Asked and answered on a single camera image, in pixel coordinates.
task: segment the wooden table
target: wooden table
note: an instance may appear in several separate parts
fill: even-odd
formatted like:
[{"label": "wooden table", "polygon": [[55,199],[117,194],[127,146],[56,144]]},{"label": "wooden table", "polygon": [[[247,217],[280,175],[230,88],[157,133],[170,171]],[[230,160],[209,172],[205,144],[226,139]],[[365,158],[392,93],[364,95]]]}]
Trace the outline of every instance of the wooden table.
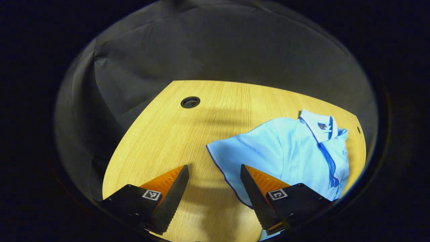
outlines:
[{"label": "wooden table", "polygon": [[[191,109],[180,102],[197,96]],[[302,109],[331,115],[347,128],[350,178],[360,175],[366,146],[357,117],[335,105],[302,94],[224,81],[173,81],[139,115],[115,150],[103,182],[106,198],[126,184],[145,182],[184,164],[190,179],[169,228],[170,241],[258,241],[261,226],[212,161],[206,144],[245,133],[278,117],[297,119]]]}]

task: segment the shirt collar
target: shirt collar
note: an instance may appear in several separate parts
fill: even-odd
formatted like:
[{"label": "shirt collar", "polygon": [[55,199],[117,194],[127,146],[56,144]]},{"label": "shirt collar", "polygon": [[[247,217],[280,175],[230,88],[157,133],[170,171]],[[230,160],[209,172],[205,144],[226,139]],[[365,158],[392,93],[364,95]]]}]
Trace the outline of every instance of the shirt collar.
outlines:
[{"label": "shirt collar", "polygon": [[300,119],[307,124],[318,143],[338,136],[338,125],[332,116],[318,115],[302,109]]}]

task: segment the light blue shirt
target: light blue shirt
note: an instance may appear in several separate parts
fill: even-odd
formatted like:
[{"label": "light blue shirt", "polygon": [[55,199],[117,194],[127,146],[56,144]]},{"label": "light blue shirt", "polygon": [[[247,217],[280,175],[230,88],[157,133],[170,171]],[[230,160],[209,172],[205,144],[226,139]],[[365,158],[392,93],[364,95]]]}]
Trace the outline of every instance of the light blue shirt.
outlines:
[{"label": "light blue shirt", "polygon": [[240,180],[241,164],[290,185],[304,183],[330,201],[340,198],[349,177],[347,136],[332,116],[303,109],[298,120],[276,118],[206,147],[241,202],[252,208]]}]

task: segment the black fabric backdrop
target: black fabric backdrop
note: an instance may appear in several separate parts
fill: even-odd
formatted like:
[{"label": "black fabric backdrop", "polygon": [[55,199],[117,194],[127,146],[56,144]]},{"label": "black fabric backdrop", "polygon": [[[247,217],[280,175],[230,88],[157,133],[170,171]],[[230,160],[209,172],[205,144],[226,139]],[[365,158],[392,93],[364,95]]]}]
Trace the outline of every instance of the black fabric backdrop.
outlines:
[{"label": "black fabric backdrop", "polygon": [[[308,231],[298,240],[428,241],[428,6],[400,0],[283,3],[320,24],[360,63],[377,70],[389,93],[392,127],[387,156],[371,186],[330,223],[329,230]],[[67,68],[98,33],[145,4],[3,2],[2,238],[141,241],[80,207],[49,164],[60,162],[52,116]]]},{"label": "black fabric backdrop", "polygon": [[375,99],[352,54],[292,10],[243,2],[153,3],[103,31],[72,62],[58,96],[56,138],[88,197],[102,200],[117,144],[173,80],[245,82],[327,101],[358,117],[369,149]]}]

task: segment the small hole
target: small hole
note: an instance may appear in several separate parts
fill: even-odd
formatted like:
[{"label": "small hole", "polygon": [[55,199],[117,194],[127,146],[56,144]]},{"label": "small hole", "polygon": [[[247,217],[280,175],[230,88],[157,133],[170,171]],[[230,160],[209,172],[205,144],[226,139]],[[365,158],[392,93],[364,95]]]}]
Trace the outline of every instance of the small hole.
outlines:
[{"label": "small hole", "polygon": [[190,109],[190,108],[193,108],[193,107],[199,105],[199,103],[200,103],[200,98],[198,98],[196,96],[190,96],[190,97],[187,97],[184,100],[182,100],[181,106],[183,108]]}]

